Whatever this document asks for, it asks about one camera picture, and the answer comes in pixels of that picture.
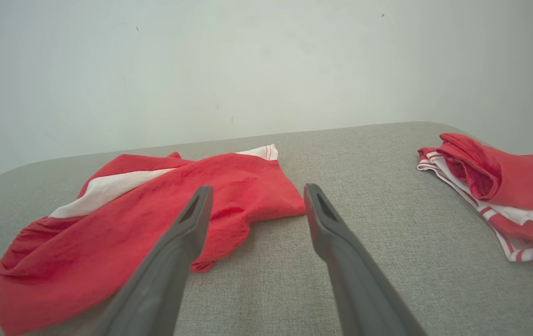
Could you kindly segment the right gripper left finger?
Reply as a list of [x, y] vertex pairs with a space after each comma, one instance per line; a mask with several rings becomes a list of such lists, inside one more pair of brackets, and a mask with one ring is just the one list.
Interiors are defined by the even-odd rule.
[[213, 187], [196, 190], [171, 227], [117, 293], [94, 336], [172, 336], [191, 265], [202, 254]]

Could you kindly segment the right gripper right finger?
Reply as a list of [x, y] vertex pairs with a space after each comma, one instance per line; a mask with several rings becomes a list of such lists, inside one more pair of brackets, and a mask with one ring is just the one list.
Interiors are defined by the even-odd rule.
[[423, 336], [424, 329], [313, 183], [303, 191], [313, 248], [326, 263], [345, 336]]

